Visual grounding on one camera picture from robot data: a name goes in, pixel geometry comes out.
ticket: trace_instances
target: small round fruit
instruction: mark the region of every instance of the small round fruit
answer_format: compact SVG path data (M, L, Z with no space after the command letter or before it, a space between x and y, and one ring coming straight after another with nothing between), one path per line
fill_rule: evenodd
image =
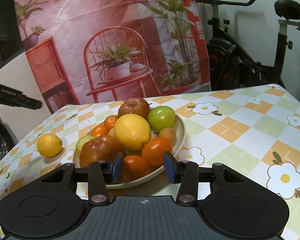
M157 106L148 115L148 122L154 132L159 133L163 128L172 127L176 113L169 106Z
M80 153L81 153L81 149L82 149L82 146L87 142L87 141L90 141L92 139L95 139L94 136L92 135L85 135L85 136L82 136L78 141L77 141L77 144L75 145L75 154L80 157Z
M140 179L150 173L148 163L140 156L129 155L124 158L123 162L121 176L127 181Z
M115 124L115 122L118 120L118 118L119 118L119 117L116 116L116 115L110 115L110 116L108 116L108 117L105 119L103 125L104 125L105 127L107 127L108 130L110 130L111 128L114 127L114 124Z
M147 120L150 110L148 102L143 98L129 98L119 107L118 116L137 114Z
M114 136L130 152L138 152L151 140L151 128L143 117L125 114L114 125Z
M108 135L114 136L114 128L111 128L109 130Z
M176 139L176 132L172 128L166 127L159 132L158 137L166 138L169 142L173 143Z
M107 135L109 132L108 128L104 125L97 125L93 130L91 131L91 135L98 138L100 135Z
M46 133L39 137L37 148L43 157L52 158L61 152L62 140L53 133Z
M172 153L171 143L163 137L152 139L143 148L141 156L144 158L149 166L158 166L163 163L163 154L165 152Z

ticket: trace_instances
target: fruit bowl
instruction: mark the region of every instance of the fruit bowl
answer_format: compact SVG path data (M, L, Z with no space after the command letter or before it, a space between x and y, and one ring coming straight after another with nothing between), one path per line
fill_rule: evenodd
M172 128L176 131L176 139L175 139L174 143L172 144L172 154L173 154L173 156L176 157L178 152L181 150L182 145L186 139L186 125L183 122L182 118L178 114L176 114L175 123ZM151 136L153 139L153 138L157 137L158 135L156 133L154 133L153 131L151 131ZM139 152L139 153L133 152L132 153L132 152L126 151L126 155L141 155L141 152ZM73 163L76 166L76 168L80 168L79 158L77 157L76 154L74 154L74 156L73 156ZM107 189L121 189L121 188L133 187L133 186L142 184L144 182L147 182L147 181L153 179L154 177L158 176L163 171L164 171L163 165L151 167L150 173L140 179L136 179L136 180L127 182L124 179L120 178L119 183L107 184L106 187L107 187Z

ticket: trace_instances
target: bookshelf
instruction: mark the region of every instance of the bookshelf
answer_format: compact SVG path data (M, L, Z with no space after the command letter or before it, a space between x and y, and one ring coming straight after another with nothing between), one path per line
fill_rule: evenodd
M51 113L65 105L80 104L64 70L53 37L27 50L26 55Z

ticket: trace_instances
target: bike seat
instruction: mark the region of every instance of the bike seat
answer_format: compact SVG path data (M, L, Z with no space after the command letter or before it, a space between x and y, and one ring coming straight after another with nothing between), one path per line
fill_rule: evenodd
M293 0L278 0L274 4L275 13L287 20L300 20L300 4Z

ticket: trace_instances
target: floral tablecloth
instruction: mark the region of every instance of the floral tablecloth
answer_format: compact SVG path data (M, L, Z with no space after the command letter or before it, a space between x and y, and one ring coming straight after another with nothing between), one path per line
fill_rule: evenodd
M180 159L210 167L221 162L284 198L290 209L282 234L300 240L300 102L278 85L147 98L151 107L175 109L186 124L186 141ZM117 114L122 101L65 106L36 127L0 162L0 200L56 166L71 162L77 140ZM54 158L43 158L36 148L43 133L62 138L64 149ZM179 185L165 174L136 187L111 190L114 195L172 195ZM85 183L77 194L87 197ZM199 184L199 198L209 185Z

